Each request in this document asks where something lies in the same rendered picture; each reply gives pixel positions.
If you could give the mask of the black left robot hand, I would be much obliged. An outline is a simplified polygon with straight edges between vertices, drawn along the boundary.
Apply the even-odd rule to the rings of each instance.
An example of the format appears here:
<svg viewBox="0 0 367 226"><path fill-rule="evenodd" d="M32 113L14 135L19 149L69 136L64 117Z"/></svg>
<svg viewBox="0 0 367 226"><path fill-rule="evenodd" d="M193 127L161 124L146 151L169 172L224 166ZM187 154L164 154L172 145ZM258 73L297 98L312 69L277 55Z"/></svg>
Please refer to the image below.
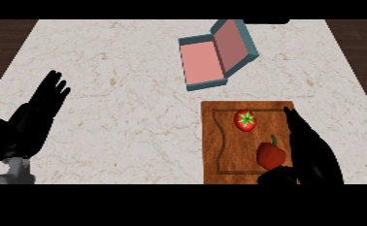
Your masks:
<svg viewBox="0 0 367 226"><path fill-rule="evenodd" d="M67 95L61 73L51 70L10 119L0 118L0 161L11 157L27 159L36 154Z"/></svg>

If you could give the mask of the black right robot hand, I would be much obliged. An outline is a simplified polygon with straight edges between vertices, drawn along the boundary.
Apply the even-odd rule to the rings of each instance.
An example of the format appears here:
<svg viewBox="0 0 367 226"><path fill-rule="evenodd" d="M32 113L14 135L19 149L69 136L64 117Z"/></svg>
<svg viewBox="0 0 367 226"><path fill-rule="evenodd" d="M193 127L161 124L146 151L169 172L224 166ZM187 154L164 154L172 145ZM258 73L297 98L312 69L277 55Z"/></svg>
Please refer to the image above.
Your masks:
<svg viewBox="0 0 367 226"><path fill-rule="evenodd" d="M258 176L260 185L341 185L344 183L335 154L304 122L297 110L283 108L289 128L292 166L283 164Z"/></svg>

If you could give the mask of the red tomato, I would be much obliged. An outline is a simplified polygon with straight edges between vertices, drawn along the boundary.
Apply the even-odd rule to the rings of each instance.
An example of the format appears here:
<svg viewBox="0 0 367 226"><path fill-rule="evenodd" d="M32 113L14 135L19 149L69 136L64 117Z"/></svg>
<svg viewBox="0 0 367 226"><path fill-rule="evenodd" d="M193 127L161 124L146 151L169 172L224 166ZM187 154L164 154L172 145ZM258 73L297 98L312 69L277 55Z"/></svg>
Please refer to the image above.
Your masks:
<svg viewBox="0 0 367 226"><path fill-rule="evenodd" d="M235 113L233 122L242 132L249 132L255 126L255 116L251 111L239 110Z"/></svg>

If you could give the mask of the brown wooden cutting board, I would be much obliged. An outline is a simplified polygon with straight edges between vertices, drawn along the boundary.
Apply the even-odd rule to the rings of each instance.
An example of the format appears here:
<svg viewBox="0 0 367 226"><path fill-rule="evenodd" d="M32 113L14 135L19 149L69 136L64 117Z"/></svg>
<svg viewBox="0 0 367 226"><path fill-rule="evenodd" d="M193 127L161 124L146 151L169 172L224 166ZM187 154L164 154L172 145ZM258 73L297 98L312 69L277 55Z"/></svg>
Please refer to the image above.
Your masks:
<svg viewBox="0 0 367 226"><path fill-rule="evenodd" d="M204 184L255 184L266 170L255 163L255 150L261 143L276 138L285 151L283 165L291 167L289 129L283 108L294 108L291 101L202 101L202 156ZM242 132L235 125L239 110L252 112L255 126Z"/></svg>

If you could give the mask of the red bell pepper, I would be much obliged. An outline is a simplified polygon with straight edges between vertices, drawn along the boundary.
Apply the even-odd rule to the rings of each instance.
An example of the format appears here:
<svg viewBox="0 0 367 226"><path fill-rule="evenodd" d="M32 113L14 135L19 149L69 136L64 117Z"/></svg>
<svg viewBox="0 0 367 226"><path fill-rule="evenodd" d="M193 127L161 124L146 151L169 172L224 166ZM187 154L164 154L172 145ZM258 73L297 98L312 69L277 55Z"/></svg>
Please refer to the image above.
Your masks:
<svg viewBox="0 0 367 226"><path fill-rule="evenodd" d="M264 170L272 170L283 164L285 157L285 151L277 147L276 137L270 136L270 142L258 144L255 163Z"/></svg>

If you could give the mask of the teal and pink open box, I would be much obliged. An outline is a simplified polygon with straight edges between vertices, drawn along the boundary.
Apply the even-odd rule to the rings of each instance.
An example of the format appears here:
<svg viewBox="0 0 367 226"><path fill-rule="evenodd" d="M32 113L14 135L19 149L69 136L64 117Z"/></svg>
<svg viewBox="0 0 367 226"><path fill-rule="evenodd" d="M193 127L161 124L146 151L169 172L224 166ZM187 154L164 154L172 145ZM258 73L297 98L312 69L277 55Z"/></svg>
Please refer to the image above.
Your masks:
<svg viewBox="0 0 367 226"><path fill-rule="evenodd" d="M240 19L218 19L208 33L177 40L186 90L224 85L258 53Z"/></svg>

